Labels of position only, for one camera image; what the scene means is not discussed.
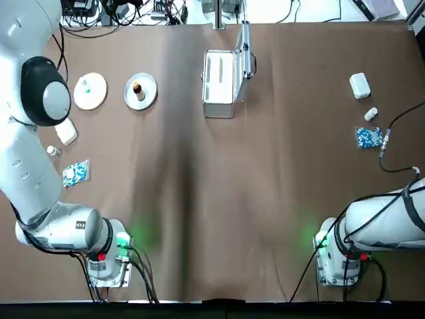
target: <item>brown table surface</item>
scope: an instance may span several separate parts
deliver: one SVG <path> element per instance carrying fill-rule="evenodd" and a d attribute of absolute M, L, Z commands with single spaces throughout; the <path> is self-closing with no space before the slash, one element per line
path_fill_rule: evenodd
<path fill-rule="evenodd" d="M 162 300 L 288 299 L 324 219 L 411 178 L 381 171 L 378 150 L 358 150 L 354 134 L 355 126 L 385 128 L 425 98 L 424 64 L 403 23 L 252 25 L 258 73 L 245 103 L 232 120 L 205 120 L 204 51 L 233 48 L 237 34 L 237 26 L 205 25 L 65 38 L 70 89 L 79 76 L 99 72 L 108 97 L 94 111 L 73 107 L 79 138 L 69 147 L 61 147 L 54 128 L 41 129 L 43 145 L 62 149 L 58 171 L 90 158 L 90 180 L 64 190 L 62 200 L 123 221 L 151 257 Z M 45 54 L 57 61 L 53 41 Z M 124 85 L 138 72 L 150 73 L 159 90 L 154 107 L 143 112 L 124 102 Z M 349 85 L 357 72 L 372 90 L 361 102 Z M 379 115 L 368 124 L 363 115 L 372 106 Z M 394 127 L 388 167 L 425 167 L 424 116 L 418 110 Z M 0 208 L 0 300 L 88 299 L 78 263 L 18 244 L 4 196 Z M 425 300 L 425 252 L 377 258 L 388 276 L 386 299 Z M 373 300 L 380 280 L 371 267 L 350 299 Z M 340 300 L 341 289 L 320 288 L 320 296 Z M 110 297 L 145 298 L 139 275 L 133 272 L 131 287 L 113 289 Z M 296 300 L 315 299 L 311 267 Z"/>

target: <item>blue packet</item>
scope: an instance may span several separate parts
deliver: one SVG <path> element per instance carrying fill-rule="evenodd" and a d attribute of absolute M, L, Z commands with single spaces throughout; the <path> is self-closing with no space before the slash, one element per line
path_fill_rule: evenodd
<path fill-rule="evenodd" d="M 81 181 L 86 181 L 90 173 L 90 159 L 75 163 L 62 171 L 62 183 L 64 187 L 73 186 Z"/>
<path fill-rule="evenodd" d="M 357 146 L 360 150 L 365 148 L 379 148 L 383 144 L 383 133 L 380 128 L 356 127 Z"/>

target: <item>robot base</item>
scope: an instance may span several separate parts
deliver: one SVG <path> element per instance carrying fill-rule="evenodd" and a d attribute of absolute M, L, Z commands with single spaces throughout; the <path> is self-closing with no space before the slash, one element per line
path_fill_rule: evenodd
<path fill-rule="evenodd" d="M 121 260 L 131 260 L 131 250 L 118 247 L 118 243 L 133 245 L 133 238 L 126 232 L 124 225 L 110 219 L 114 232 L 110 250 L 102 261 L 88 260 L 88 276 L 90 281 L 98 288 L 128 287 L 131 276 L 131 263 L 122 263 Z"/>
<path fill-rule="evenodd" d="M 335 218 L 328 218 L 322 224 L 320 232 L 313 237 L 313 248 L 316 249 L 318 244 L 322 242 L 327 231 L 329 230 Z M 316 271 L 321 286 L 343 286 L 343 278 L 345 272 L 345 263 L 347 257 L 344 256 L 338 249 L 335 242 L 335 233 L 332 229 L 323 241 L 321 248 L 317 250 L 316 257 Z M 345 285 L 351 286 L 359 279 L 360 261 L 348 260 L 347 274 Z"/>

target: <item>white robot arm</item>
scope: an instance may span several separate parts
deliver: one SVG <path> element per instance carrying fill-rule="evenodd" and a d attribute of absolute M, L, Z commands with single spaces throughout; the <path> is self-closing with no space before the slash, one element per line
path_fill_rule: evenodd
<path fill-rule="evenodd" d="M 346 286 L 355 284 L 362 253 L 425 249 L 424 188 L 425 179 L 421 179 L 410 188 L 410 194 L 405 193 L 405 187 L 385 196 L 357 201 L 350 204 L 340 220 L 326 219 L 313 239 L 315 248 L 324 240 L 316 254 L 320 283 L 343 286 L 346 278 Z"/>
<path fill-rule="evenodd" d="M 96 209 L 59 201 L 62 182 L 37 133 L 37 126 L 57 125 L 70 112 L 65 81 L 41 56 L 60 21 L 60 0 L 1 0 L 0 15 L 0 189 L 15 212 L 17 238 L 84 253 L 97 286 L 127 286 L 131 265 L 122 263 L 128 251 L 119 247 L 129 245 L 124 226 Z"/>

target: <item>white plate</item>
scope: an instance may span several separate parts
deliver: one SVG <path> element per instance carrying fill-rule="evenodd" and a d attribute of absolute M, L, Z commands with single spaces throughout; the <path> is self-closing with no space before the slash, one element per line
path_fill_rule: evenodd
<path fill-rule="evenodd" d="M 142 101 L 137 99 L 133 92 L 133 82 L 138 81 L 141 89 L 145 93 L 145 98 Z M 157 96 L 157 83 L 155 79 L 148 73 L 137 73 L 128 80 L 124 88 L 124 100 L 127 106 L 133 110 L 145 110 L 150 107 Z"/>
<path fill-rule="evenodd" d="M 74 101 L 83 110 L 94 110 L 106 97 L 105 78 L 98 73 L 88 73 L 78 79 L 74 89 Z"/>

